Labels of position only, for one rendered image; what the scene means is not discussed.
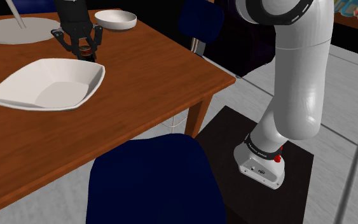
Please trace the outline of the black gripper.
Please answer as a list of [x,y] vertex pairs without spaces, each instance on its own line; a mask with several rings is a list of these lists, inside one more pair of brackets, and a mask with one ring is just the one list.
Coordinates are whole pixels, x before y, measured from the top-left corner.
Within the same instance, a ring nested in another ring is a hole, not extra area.
[[[100,25],[92,24],[86,0],[53,0],[57,10],[61,28],[52,29],[53,37],[68,51],[78,56],[78,40],[86,38],[90,45],[92,56],[97,58],[95,52],[101,45],[103,28]],[[71,44],[65,42],[64,32],[70,36]]]

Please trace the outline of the small dark red-capped bottle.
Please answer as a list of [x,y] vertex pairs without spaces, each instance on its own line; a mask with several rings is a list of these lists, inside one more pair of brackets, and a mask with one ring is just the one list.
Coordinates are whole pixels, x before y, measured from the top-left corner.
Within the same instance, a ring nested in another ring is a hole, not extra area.
[[78,56],[79,60],[85,60],[89,62],[95,62],[95,56],[92,52],[92,48],[90,46],[80,46],[79,52],[81,53],[81,56]]

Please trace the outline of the white round bowl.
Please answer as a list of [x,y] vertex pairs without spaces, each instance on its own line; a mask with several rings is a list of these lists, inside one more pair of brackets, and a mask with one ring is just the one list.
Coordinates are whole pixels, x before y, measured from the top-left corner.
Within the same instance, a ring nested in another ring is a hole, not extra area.
[[105,29],[123,31],[135,27],[137,16],[128,11],[102,10],[95,13],[95,19]]

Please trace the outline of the white square bowl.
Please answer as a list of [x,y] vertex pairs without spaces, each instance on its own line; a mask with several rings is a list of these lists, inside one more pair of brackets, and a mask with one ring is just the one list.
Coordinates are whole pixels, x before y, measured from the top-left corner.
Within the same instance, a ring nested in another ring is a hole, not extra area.
[[84,104],[100,87],[105,67],[76,59],[31,62],[0,82],[0,106],[26,111],[67,111]]

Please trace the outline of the brown wooden table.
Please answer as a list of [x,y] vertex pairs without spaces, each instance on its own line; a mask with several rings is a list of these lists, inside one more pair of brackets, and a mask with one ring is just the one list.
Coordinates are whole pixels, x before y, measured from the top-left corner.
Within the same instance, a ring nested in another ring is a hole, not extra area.
[[[0,45],[0,82],[46,57],[69,53],[54,39]],[[142,22],[127,32],[104,32],[97,60],[106,75],[78,109],[0,106],[0,209],[184,110],[185,133],[196,136],[212,96],[235,82]]]

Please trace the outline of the dark blue chair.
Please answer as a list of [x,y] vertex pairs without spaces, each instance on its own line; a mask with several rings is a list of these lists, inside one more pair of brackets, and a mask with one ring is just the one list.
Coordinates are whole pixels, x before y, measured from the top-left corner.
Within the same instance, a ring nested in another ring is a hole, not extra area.
[[226,224],[226,211],[198,141],[166,134],[95,159],[86,224]]
[[178,20],[179,31],[191,38],[191,51],[203,57],[206,44],[216,40],[223,26],[222,8],[209,0],[185,0]]

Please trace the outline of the dark robot stand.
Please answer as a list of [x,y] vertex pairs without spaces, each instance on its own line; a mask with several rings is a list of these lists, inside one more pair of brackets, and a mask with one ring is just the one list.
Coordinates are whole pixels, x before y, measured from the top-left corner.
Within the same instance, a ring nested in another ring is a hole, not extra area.
[[225,106],[197,135],[209,160],[225,205],[227,224],[303,224],[313,154],[288,141],[283,184],[276,190],[243,175],[234,149],[256,122]]

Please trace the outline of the wooden shelf with books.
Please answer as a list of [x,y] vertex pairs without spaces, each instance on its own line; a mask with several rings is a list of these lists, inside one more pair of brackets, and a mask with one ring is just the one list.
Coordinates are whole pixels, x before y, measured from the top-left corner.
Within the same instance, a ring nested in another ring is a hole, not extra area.
[[358,29],[358,0],[334,0],[334,22]]

